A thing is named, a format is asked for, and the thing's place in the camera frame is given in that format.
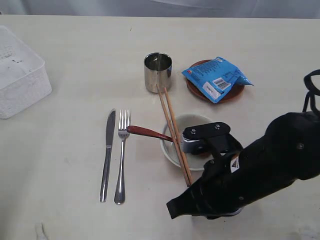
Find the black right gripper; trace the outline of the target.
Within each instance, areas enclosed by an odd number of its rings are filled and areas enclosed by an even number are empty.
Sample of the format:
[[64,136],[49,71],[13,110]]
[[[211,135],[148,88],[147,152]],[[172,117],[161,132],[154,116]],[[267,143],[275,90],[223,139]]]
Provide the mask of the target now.
[[181,195],[167,202],[166,206],[171,219],[190,215],[193,217],[206,217],[208,220],[215,220],[221,217],[233,217],[243,210],[243,207],[223,209],[223,207],[218,207],[216,203],[210,203],[202,193],[201,178],[193,183]]

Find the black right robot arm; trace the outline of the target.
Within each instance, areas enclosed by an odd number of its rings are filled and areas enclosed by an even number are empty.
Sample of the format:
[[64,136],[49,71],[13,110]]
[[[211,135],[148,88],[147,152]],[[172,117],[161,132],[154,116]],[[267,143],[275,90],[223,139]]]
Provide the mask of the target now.
[[296,180],[320,174],[320,118],[311,111],[276,118],[247,147],[230,134],[205,143],[213,158],[196,182],[166,204],[171,218],[231,217]]

